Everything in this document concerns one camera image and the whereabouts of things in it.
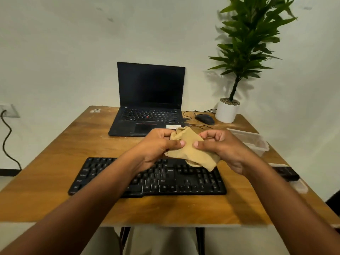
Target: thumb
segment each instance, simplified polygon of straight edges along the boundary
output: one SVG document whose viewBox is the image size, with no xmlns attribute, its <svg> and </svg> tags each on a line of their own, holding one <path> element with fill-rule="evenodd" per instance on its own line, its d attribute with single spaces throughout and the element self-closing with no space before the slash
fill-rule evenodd
<svg viewBox="0 0 340 255">
<path fill-rule="evenodd" d="M 165 142 L 165 149 L 181 149 L 185 146 L 184 140 L 167 140 Z"/>
<path fill-rule="evenodd" d="M 217 152 L 217 147 L 218 147 L 218 142 L 216 141 L 195 141 L 193 143 L 193 146 L 196 149 L 203 150 L 203 151 L 212 151 L 212 152 Z"/>
</svg>

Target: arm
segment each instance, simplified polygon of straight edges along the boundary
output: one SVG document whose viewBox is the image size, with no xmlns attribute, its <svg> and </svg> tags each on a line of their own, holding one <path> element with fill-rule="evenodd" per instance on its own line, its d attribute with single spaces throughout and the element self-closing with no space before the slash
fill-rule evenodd
<svg viewBox="0 0 340 255">
<path fill-rule="evenodd" d="M 152 130 L 143 141 L 14 240 L 0 255 L 80 254 L 132 178 L 151 167 L 165 150 L 185 145 L 183 141 L 169 140 L 172 132 Z"/>
<path fill-rule="evenodd" d="M 235 172 L 244 175 L 292 255 L 336 255 L 340 236 L 265 161 L 230 131 L 202 132 L 205 141 L 194 147 L 217 153 Z"/>
</svg>

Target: beige cloth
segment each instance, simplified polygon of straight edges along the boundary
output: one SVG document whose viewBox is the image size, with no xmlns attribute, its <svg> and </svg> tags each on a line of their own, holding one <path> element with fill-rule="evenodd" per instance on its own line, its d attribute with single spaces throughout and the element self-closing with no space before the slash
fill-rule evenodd
<svg viewBox="0 0 340 255">
<path fill-rule="evenodd" d="M 203 166 L 211 172 L 221 159 L 215 153 L 195 149 L 192 144 L 195 141 L 203 141 L 203 139 L 189 127 L 178 128 L 176 132 L 171 134 L 170 139 L 184 140 L 186 144 L 181 149 L 169 150 L 165 155 L 173 158 L 183 158 L 190 166 Z"/>
</svg>

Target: laptop screen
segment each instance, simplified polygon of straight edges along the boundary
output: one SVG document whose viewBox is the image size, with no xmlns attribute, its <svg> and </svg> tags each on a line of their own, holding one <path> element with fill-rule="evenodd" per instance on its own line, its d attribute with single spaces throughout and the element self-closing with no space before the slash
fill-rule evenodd
<svg viewBox="0 0 340 255">
<path fill-rule="evenodd" d="M 121 106 L 181 109 L 185 67 L 117 63 Z"/>
</svg>

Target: laptop keyboard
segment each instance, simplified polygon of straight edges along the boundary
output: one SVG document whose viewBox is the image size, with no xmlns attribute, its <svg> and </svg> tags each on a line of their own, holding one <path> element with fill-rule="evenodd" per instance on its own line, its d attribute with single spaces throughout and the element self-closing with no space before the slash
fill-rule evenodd
<svg viewBox="0 0 340 255">
<path fill-rule="evenodd" d="M 69 195 L 75 194 L 117 158 L 89 157 L 75 178 Z M 145 195 L 224 195 L 226 188 L 215 167 L 191 167 L 184 159 L 159 159 L 151 168 L 136 175 L 122 197 Z"/>
<path fill-rule="evenodd" d="M 176 111 L 165 111 L 159 109 L 146 110 L 124 108 L 122 118 L 125 121 L 180 123 L 180 119 Z"/>
</svg>

